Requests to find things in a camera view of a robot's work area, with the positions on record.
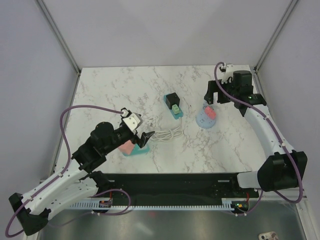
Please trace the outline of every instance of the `black mount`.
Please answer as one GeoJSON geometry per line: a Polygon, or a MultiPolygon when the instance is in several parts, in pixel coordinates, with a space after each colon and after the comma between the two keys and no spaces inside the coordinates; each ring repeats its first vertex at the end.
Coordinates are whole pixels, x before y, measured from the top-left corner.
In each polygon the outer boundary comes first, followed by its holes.
{"type": "MultiPolygon", "coordinates": [[[[17,211],[22,205],[22,195],[20,193],[14,193],[9,197],[9,202],[13,208],[13,211],[17,211]]],[[[48,216],[51,212],[50,209],[44,209],[39,215],[30,214],[30,209],[23,207],[19,213],[16,215],[19,220],[25,235],[30,236],[41,229],[43,229],[48,223],[48,216]]]]}
{"type": "MultiPolygon", "coordinates": [[[[246,102],[250,105],[267,105],[265,99],[261,94],[254,94],[254,86],[252,85],[252,74],[250,71],[239,70],[233,72],[233,77],[229,77],[227,82],[222,84],[222,80],[219,80],[223,89],[231,96],[246,102]]],[[[208,104],[214,103],[214,93],[218,93],[217,102],[219,104],[225,104],[231,102],[231,100],[220,90],[215,80],[208,82],[208,89],[204,96],[204,100],[208,104]]],[[[242,116],[245,115],[247,106],[238,102],[234,103],[234,106],[239,109],[242,116]]]]}
{"type": "MultiPolygon", "coordinates": [[[[303,178],[307,156],[303,151],[292,151],[290,154],[303,178]]],[[[298,187],[298,179],[295,169],[286,154],[276,152],[269,156],[257,173],[258,182],[265,192],[298,187]]]]}

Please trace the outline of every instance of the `pink block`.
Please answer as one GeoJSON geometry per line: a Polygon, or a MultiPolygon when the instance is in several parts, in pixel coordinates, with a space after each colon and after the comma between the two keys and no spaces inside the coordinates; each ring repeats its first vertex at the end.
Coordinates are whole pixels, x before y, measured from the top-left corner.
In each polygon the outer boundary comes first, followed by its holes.
{"type": "Polygon", "coordinates": [[[118,149],[125,154],[130,155],[132,150],[134,149],[135,145],[129,140],[126,141],[124,144],[118,147],[118,149]]]}
{"type": "Polygon", "coordinates": [[[210,107],[210,106],[207,106],[207,107],[204,109],[204,112],[205,112],[205,114],[206,114],[209,118],[211,118],[212,120],[214,120],[214,119],[216,118],[216,116],[217,116],[215,110],[213,110],[212,107],[210,107]]]}

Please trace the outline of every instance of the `metal floor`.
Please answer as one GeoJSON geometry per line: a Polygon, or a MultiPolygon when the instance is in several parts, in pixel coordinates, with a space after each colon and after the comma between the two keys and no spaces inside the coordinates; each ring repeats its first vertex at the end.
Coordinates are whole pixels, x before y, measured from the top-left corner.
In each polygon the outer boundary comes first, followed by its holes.
{"type": "MultiPolygon", "coordinates": [[[[51,223],[62,224],[83,211],[65,210],[51,223]]],[[[248,216],[218,211],[136,210],[120,216],[87,215],[61,227],[47,226],[39,240],[258,240],[274,231],[279,240],[305,240],[294,204],[263,201],[248,216]]]]}

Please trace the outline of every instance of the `metal frame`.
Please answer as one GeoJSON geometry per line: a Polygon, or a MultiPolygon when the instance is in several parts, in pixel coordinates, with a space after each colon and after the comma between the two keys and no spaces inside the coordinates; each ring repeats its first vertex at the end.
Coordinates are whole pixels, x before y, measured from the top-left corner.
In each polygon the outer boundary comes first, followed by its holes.
{"type": "Polygon", "coordinates": [[[67,58],[69,59],[71,65],[73,66],[74,70],[76,71],[76,73],[78,74],[78,76],[81,73],[81,69],[79,67],[79,65],[77,64],[74,56],[72,55],[65,39],[63,38],[61,32],[59,31],[56,22],[54,21],[47,5],[44,3],[43,0],[34,0],[35,3],[39,6],[39,8],[41,9],[47,23],[49,24],[49,26],[51,27],[56,39],[58,40],[58,42],[60,43],[61,47],[63,48],[67,58]]]}
{"type": "Polygon", "coordinates": [[[291,0],[291,2],[289,3],[288,7],[284,11],[284,14],[283,14],[280,22],[276,26],[271,38],[269,39],[269,41],[268,41],[267,45],[265,46],[265,48],[264,48],[264,50],[263,50],[258,62],[256,63],[256,65],[254,67],[254,69],[256,71],[259,71],[259,69],[261,68],[261,66],[264,63],[266,57],[268,56],[272,46],[274,45],[275,41],[277,40],[278,36],[280,35],[283,27],[285,26],[286,22],[288,21],[291,13],[293,12],[295,7],[297,6],[298,2],[299,2],[299,0],[291,0]]]}

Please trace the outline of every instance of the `green block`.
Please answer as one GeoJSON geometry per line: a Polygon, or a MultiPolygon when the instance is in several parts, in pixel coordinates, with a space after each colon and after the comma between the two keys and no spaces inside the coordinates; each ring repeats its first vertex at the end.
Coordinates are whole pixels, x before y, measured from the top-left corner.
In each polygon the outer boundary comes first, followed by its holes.
{"type": "Polygon", "coordinates": [[[174,113],[174,115],[180,113],[180,108],[177,106],[177,104],[172,105],[172,112],[174,113]]]}

